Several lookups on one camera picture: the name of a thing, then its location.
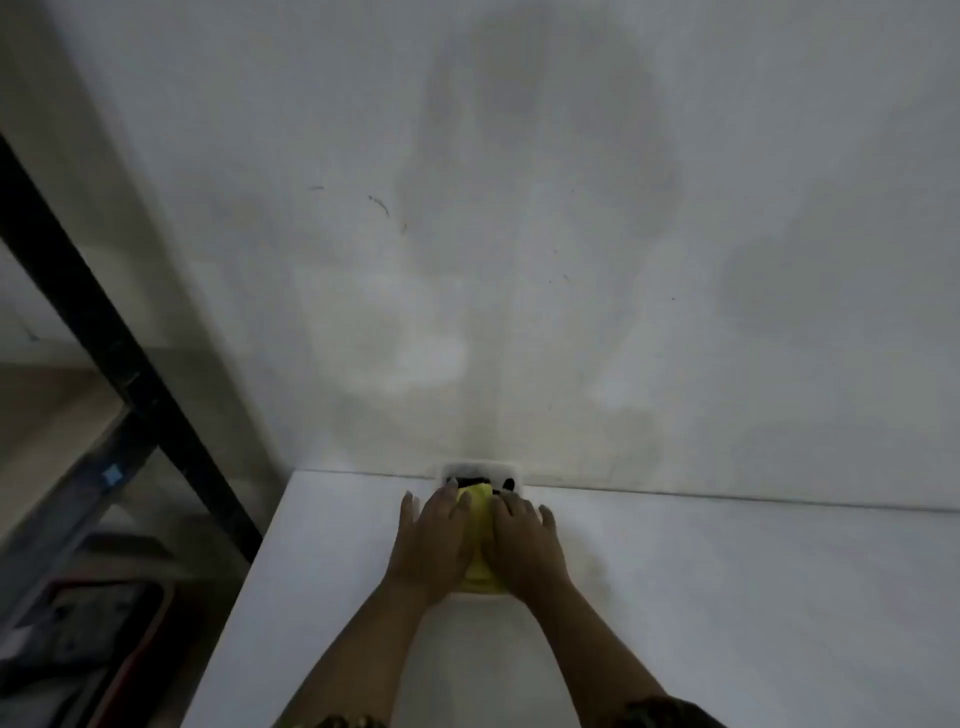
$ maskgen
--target white surface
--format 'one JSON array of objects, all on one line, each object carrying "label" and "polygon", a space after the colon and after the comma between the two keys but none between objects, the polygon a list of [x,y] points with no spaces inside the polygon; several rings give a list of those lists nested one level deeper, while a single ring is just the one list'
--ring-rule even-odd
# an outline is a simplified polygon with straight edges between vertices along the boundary
[{"label": "white surface", "polygon": [[960,506],[954,0],[2,13],[5,133],[282,466]]},{"label": "white surface", "polygon": [[[433,482],[296,473],[183,728],[266,728],[380,578],[400,496]],[[731,728],[960,720],[960,519],[527,488],[574,580],[664,686]],[[513,600],[445,602],[393,725],[573,726]]]}]

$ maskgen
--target yellow cloth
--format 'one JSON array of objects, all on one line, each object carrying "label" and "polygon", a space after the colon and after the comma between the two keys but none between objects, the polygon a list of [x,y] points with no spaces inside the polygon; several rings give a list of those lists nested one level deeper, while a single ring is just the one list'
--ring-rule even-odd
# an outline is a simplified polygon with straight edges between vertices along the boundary
[{"label": "yellow cloth", "polygon": [[467,488],[461,488],[457,491],[457,500],[460,500],[464,493],[470,494],[468,536],[473,540],[475,546],[473,548],[473,559],[470,561],[464,580],[457,587],[457,591],[471,594],[505,594],[507,590],[504,589],[499,579],[493,575],[483,557],[483,552],[480,550],[481,542],[493,535],[493,519],[490,512],[493,487],[490,483],[477,483]]}]

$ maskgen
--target wall stain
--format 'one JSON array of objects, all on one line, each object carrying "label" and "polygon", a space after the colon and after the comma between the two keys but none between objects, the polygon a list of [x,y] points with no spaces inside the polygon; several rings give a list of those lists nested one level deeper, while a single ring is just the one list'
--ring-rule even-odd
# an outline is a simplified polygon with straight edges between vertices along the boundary
[{"label": "wall stain", "polygon": [[383,211],[387,213],[387,217],[390,217],[390,210],[387,209],[387,206],[383,204],[382,200],[374,197],[373,195],[367,195],[367,199],[370,200],[372,203],[377,203],[378,205],[380,205],[383,208]]}]

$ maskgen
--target black metal frame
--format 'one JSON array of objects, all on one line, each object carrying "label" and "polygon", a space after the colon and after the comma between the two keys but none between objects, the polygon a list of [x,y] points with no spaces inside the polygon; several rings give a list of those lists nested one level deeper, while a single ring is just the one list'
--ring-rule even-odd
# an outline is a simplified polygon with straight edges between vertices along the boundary
[{"label": "black metal frame", "polygon": [[0,237],[144,432],[252,562],[261,542],[256,525],[2,136]]}]

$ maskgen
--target right hand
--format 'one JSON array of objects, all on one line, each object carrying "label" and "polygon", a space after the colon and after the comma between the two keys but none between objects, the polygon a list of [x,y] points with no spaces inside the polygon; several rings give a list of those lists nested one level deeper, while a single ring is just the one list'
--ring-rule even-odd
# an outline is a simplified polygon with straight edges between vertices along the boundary
[{"label": "right hand", "polygon": [[492,498],[491,508],[493,538],[481,547],[490,568],[512,595],[529,605],[538,595],[569,584],[557,522],[549,508],[540,507],[540,522],[533,503],[509,491]]}]

